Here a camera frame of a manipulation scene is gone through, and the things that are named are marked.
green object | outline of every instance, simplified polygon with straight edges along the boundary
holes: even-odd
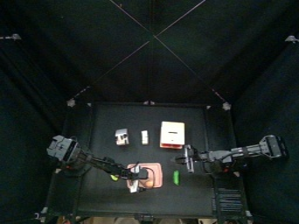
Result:
[[[173,182],[176,185],[180,184],[180,173],[179,173],[179,171],[175,171],[175,172],[172,173],[172,182]]]
[[[113,181],[117,181],[117,177],[115,175],[109,175]]]

black table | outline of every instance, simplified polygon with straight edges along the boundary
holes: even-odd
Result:
[[[129,193],[127,182],[113,182],[109,175],[92,168],[79,178],[53,174],[49,214],[79,216],[133,216],[199,218],[215,217],[213,186],[200,163],[195,173],[171,159],[181,150],[163,149],[161,121],[185,125],[185,143],[199,151],[228,150],[235,146],[229,112],[221,107],[92,103],[69,109],[63,135],[76,137],[96,157],[111,157],[123,165],[160,163],[163,187]],[[116,146],[116,130],[128,129],[128,146]],[[141,130],[148,130],[149,144],[141,145]],[[180,185],[173,184],[173,171]]]

white object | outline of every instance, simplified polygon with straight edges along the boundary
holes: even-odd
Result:
[[[163,122],[160,147],[180,149],[184,145],[184,123]]]
[[[68,107],[73,107],[73,106],[76,105],[75,100],[73,100],[73,99],[69,99],[69,100],[67,101],[67,105],[68,105]]]
[[[141,131],[141,144],[148,145],[148,132],[147,132],[147,130]]]
[[[227,102],[223,103],[221,107],[223,107],[224,110],[231,109],[231,105]]]
[[[135,166],[135,168],[131,169],[131,172],[133,173],[139,173],[139,171],[140,171],[140,165]],[[137,186],[139,186],[139,179],[133,180],[132,185],[128,187],[131,193],[137,192]]]
[[[116,145],[127,145],[128,144],[128,134],[127,129],[116,130]]]

white box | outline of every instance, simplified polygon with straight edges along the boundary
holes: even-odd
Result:
[[[180,149],[184,145],[184,123],[163,122],[160,147]]]
[[[128,144],[128,134],[127,129],[116,130],[116,145],[127,145]]]
[[[148,131],[147,130],[141,131],[141,144],[148,145]]]

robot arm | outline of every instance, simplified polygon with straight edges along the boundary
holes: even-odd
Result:
[[[188,172],[193,173],[193,162],[232,164],[241,158],[264,156],[267,158],[286,157],[286,146],[279,136],[264,136],[259,144],[250,145],[231,150],[216,150],[197,152],[191,145],[183,146],[184,153],[175,158],[175,163],[187,165]]]
[[[65,138],[64,136],[56,136],[52,139],[51,146],[47,149],[48,155],[57,158],[65,166],[71,169],[76,169],[79,164],[89,164],[95,168],[103,170],[105,173],[121,178],[121,179],[147,179],[147,169],[136,169],[139,172],[132,172],[121,164],[115,163],[115,160],[109,157],[97,158],[91,153],[87,153],[81,148],[76,140]]]

